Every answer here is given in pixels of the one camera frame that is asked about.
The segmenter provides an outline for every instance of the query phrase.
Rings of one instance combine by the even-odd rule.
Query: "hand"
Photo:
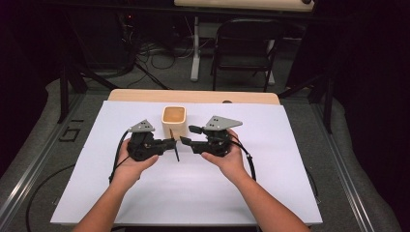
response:
[[[232,141],[238,141],[238,134],[236,134],[233,130],[227,130],[229,134],[231,134]],[[248,176],[248,172],[244,168],[244,162],[242,160],[242,151],[237,145],[232,144],[230,147],[230,152],[225,155],[223,158],[216,157],[209,153],[202,153],[201,156],[213,163],[214,165],[220,168],[222,174],[233,184],[236,184],[239,180],[244,178],[244,176]]]
[[[121,165],[115,169],[114,179],[111,182],[111,185],[119,186],[128,190],[131,188],[137,180],[139,180],[142,171],[152,166],[159,158],[158,155],[154,155],[144,161],[135,161],[129,157],[127,151],[128,144],[130,139],[126,139],[121,145],[118,163],[126,159]]]

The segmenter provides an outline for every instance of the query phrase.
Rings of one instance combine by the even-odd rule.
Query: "electronic equipment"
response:
[[[128,132],[131,132],[132,136],[127,151],[133,160],[144,161],[153,155],[161,156],[166,150],[176,149],[177,141],[173,137],[164,140],[154,139],[154,135],[152,134],[154,130],[153,126],[147,120],[143,120],[129,128]]]
[[[191,146],[195,154],[203,152],[211,153],[217,157],[224,157],[229,153],[232,144],[231,136],[227,129],[241,126],[242,122],[213,116],[205,127],[189,126],[190,132],[204,133],[208,141],[192,141],[190,138],[181,136],[181,142]]]

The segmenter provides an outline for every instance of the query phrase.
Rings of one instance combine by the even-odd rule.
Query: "finger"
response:
[[[234,142],[239,142],[239,137],[238,134],[232,130],[232,129],[227,129],[228,133],[230,134],[231,140]]]
[[[121,150],[127,149],[130,140],[131,140],[130,138],[127,138],[126,140],[123,141],[123,144],[121,144]]]
[[[156,163],[156,161],[158,160],[159,156],[158,155],[154,155],[148,159],[146,159],[144,162],[144,168],[147,169],[148,167],[154,165],[154,163]]]
[[[203,153],[201,154],[201,156],[202,156],[202,158],[204,158],[204,159],[207,160],[208,162],[213,163],[213,164],[216,165],[216,166],[219,166],[219,164],[220,164],[220,158],[219,158],[219,157],[216,157],[216,156],[214,156],[214,155],[212,155],[212,154],[210,154],[210,153],[203,152]]]

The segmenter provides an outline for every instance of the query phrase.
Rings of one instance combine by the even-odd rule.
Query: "chair back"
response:
[[[275,40],[275,48],[282,39],[284,26],[274,19],[235,18],[223,23],[217,32],[216,52],[253,53],[265,49]]]

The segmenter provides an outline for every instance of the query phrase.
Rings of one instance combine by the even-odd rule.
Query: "person's right hand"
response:
[[[236,134],[233,130],[227,131],[232,135],[232,141],[239,142],[237,140],[238,134]],[[201,156],[205,160],[218,166],[222,174],[233,184],[236,184],[244,177],[249,177],[247,170],[245,170],[244,168],[241,148],[239,148],[235,144],[231,145],[230,152],[226,154],[223,158],[216,157],[206,152],[202,153]]]

